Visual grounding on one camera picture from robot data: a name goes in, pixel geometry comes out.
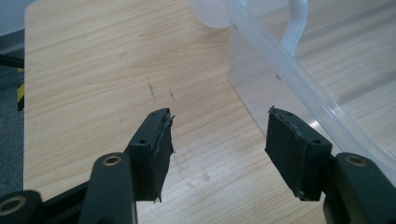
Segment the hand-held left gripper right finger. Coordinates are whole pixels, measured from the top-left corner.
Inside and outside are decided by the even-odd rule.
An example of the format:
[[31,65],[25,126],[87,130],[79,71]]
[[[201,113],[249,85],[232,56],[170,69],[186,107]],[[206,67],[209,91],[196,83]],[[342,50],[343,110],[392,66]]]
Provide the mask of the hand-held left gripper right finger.
[[272,106],[268,114],[265,152],[295,197],[318,201],[332,143],[289,111]]

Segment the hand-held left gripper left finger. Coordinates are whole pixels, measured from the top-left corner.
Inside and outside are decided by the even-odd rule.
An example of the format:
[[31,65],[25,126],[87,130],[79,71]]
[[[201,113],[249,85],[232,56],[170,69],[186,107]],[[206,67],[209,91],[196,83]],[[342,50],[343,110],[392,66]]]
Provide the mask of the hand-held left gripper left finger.
[[137,201],[162,200],[164,180],[174,153],[173,118],[169,108],[149,113],[124,150],[131,161]]

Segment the clear plastic storage box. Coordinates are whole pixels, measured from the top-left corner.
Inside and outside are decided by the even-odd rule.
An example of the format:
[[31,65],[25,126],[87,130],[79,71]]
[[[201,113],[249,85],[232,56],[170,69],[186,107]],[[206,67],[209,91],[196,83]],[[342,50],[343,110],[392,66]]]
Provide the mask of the clear plastic storage box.
[[396,186],[396,0],[190,0],[230,32],[229,81],[262,131],[287,110]]

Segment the yellow black tape strip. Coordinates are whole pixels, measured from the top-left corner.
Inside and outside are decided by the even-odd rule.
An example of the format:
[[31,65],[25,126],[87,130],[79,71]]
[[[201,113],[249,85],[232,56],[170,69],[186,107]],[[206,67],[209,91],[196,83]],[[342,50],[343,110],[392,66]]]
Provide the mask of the yellow black tape strip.
[[24,109],[24,83],[18,86],[17,96],[18,96],[18,111],[22,111]]

